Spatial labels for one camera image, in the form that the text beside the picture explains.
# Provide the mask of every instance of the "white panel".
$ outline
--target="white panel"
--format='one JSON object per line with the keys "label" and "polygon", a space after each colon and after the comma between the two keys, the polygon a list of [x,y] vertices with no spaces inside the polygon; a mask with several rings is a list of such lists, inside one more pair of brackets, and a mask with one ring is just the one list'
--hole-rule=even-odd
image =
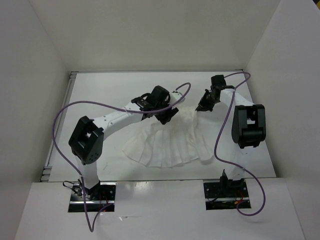
{"label": "white panel", "polygon": [[312,201],[320,199],[319,23],[311,0],[282,0],[247,66],[252,97],[265,105],[271,159],[308,240],[320,235]]}
{"label": "white panel", "polygon": [[[70,102],[79,100],[96,101],[112,106],[126,106],[131,99],[143,93],[150,92],[156,85],[161,85],[168,90],[174,90],[185,82],[190,82],[192,87],[183,103],[187,107],[196,107],[203,96],[205,89],[211,85],[211,77],[218,74],[228,75],[231,72],[118,72],[118,73],[79,73],[76,77]],[[245,79],[243,74],[226,78],[228,85],[236,86]],[[238,92],[246,99],[251,100],[246,84],[239,87]],[[228,107],[223,103],[217,104],[212,112],[215,121],[222,125]],[[91,104],[78,104],[71,106],[66,113],[58,145],[66,156],[74,161],[74,155],[68,145],[70,136],[78,120],[83,116],[89,118],[100,117],[112,113],[114,110]],[[149,180],[186,180],[186,179],[218,179],[223,169],[230,165],[217,160],[201,163],[192,161],[182,167],[157,168],[145,167],[125,156],[122,147],[125,142],[145,125],[155,118],[129,125],[109,136],[103,143],[102,155],[97,161],[98,175],[103,181],[149,181]],[[231,137],[231,124],[223,131],[223,136]],[[212,136],[212,148],[216,136]],[[227,153],[234,146],[223,144],[218,146],[218,154]],[[77,172],[54,150],[50,159],[52,171],[50,181],[64,181],[78,179]],[[255,148],[247,157],[245,166],[258,177],[275,177],[268,149],[265,142]]]}
{"label": "white panel", "polygon": [[0,238],[12,240],[68,75],[28,0],[0,1],[0,33]]}
{"label": "white panel", "polygon": [[30,0],[73,71],[244,68],[279,0]]}
{"label": "white panel", "polygon": [[[100,214],[94,233],[84,213],[68,213],[70,190],[61,183],[34,183],[16,240],[304,240],[286,182],[261,179],[265,209],[241,216],[236,209],[206,211],[203,182],[118,182],[114,212]],[[252,213],[262,203],[261,190],[247,179]],[[92,220],[94,212],[89,213]]]}

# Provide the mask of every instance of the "white enclosure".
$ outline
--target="white enclosure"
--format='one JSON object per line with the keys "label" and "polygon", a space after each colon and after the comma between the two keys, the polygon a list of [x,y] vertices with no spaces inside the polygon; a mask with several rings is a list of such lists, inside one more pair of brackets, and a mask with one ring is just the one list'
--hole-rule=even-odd
{"label": "white enclosure", "polygon": [[[63,163],[59,166],[61,159],[54,150],[50,183],[39,182],[51,151],[52,119],[62,104],[87,96],[122,107],[115,97],[119,85],[111,84],[110,78],[118,73],[110,71],[127,71],[119,74],[133,79],[148,76],[150,80],[141,83],[149,88],[178,85],[186,74],[198,79],[192,84],[200,92],[207,87],[206,74],[239,70],[252,74],[241,93],[266,109],[267,138],[263,150],[256,152],[261,160],[248,166],[259,178],[271,178],[262,179],[269,202],[261,215],[245,218],[231,210],[205,212],[203,196],[197,193],[211,169],[186,167],[184,175],[174,172],[166,180],[189,179],[189,189],[186,181],[146,182],[154,190],[171,193],[164,212],[164,202],[155,200],[152,191],[145,199],[154,203],[144,206],[137,195],[130,204],[140,208],[131,212],[122,195],[126,191],[120,190],[119,205],[113,215],[100,216],[93,239],[138,239],[140,233],[141,239],[148,239],[148,233],[155,239],[319,239],[319,23],[320,10],[312,0],[0,1],[1,239],[56,239],[57,232],[59,239],[70,239],[75,238],[70,231],[75,228],[78,239],[90,236],[84,214],[74,217],[66,212],[70,195],[60,182],[75,180],[77,175]],[[79,73],[69,77],[72,71]],[[156,77],[149,77],[151,72]],[[159,73],[178,77],[168,81]],[[99,94],[86,95],[93,85]],[[113,95],[103,96],[107,86]],[[128,102],[131,97],[119,99]],[[64,151],[66,128],[82,111],[94,112],[90,107],[78,110],[75,107],[73,115],[68,111],[60,123],[59,144]],[[103,178],[165,180],[157,170],[138,172],[144,177],[128,179],[113,172]],[[254,210],[261,204],[261,193],[253,179],[247,182]],[[184,208],[192,209],[182,214]],[[159,219],[149,214],[151,210],[158,211]],[[138,217],[119,222],[119,217],[129,215]],[[177,229],[166,223],[169,218],[181,220]],[[232,227],[223,225],[232,221]],[[139,224],[144,227],[137,231]],[[178,231],[182,228],[187,229],[184,235]],[[199,234],[192,235],[192,230]]]}

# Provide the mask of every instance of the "black bracket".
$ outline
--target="black bracket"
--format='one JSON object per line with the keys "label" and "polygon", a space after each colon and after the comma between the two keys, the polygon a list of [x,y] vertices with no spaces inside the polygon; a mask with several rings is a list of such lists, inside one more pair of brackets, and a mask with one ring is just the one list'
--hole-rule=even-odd
{"label": "black bracket", "polygon": [[[155,86],[151,93],[143,94],[131,100],[137,104],[141,111],[160,110],[169,106],[170,93],[162,86]],[[144,114],[142,120],[155,116],[163,125],[170,122],[171,118],[178,112],[178,108],[169,108],[156,114]]]}
{"label": "black bracket", "polygon": [[234,107],[231,130],[232,140],[241,149],[259,146],[266,139],[265,107],[261,104],[253,106],[238,105]]}
{"label": "black bracket", "polygon": [[215,104],[220,103],[220,94],[224,89],[234,89],[234,86],[227,85],[225,76],[215,75],[211,77],[210,90],[206,89],[203,97],[195,109],[198,112],[212,112]]}
{"label": "black bracket", "polygon": [[235,192],[238,190],[242,190],[245,186],[245,180],[241,178],[240,180],[232,180],[228,179],[225,170],[222,172],[222,176],[220,177],[220,189],[222,193],[228,194],[230,192]]}
{"label": "black bracket", "polygon": [[76,124],[68,144],[72,153],[86,165],[94,163],[101,156],[103,142],[103,129],[98,128],[92,119],[83,116]]}

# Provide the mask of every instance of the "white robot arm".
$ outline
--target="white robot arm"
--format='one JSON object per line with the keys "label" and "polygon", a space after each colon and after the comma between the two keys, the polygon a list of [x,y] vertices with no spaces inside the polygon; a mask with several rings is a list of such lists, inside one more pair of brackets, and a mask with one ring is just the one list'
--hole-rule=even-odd
{"label": "white robot arm", "polygon": [[95,197],[100,187],[96,161],[102,154],[103,141],[116,131],[152,116],[155,116],[162,124],[168,123],[179,111],[177,108],[169,108],[156,113],[152,111],[166,108],[181,97],[180,92],[168,92],[163,87],[156,86],[151,93],[134,98],[123,108],[124,111],[115,111],[93,119],[87,116],[79,119],[68,143],[75,155],[90,198]]}
{"label": "white robot arm", "polygon": [[[215,104],[220,102],[230,106],[234,86],[227,85],[223,75],[211,78],[211,88],[206,89],[196,111],[212,111]],[[246,100],[239,93],[235,93],[232,110],[233,121],[231,135],[233,141],[241,149],[257,147],[266,138],[265,107]]]}

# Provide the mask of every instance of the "red wire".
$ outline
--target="red wire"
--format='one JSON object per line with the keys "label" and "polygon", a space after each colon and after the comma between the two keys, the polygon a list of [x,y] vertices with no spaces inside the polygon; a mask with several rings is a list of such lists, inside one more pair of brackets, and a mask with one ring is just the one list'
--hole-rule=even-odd
{"label": "red wire", "polygon": [[108,204],[107,194],[104,191],[102,193],[105,195],[105,204]]}
{"label": "red wire", "polygon": [[240,195],[241,195],[241,199],[238,201],[238,203],[239,203],[239,202],[241,202],[241,201],[244,199],[244,195],[242,194],[242,192],[241,192],[240,190],[238,190],[238,192],[239,192]]}

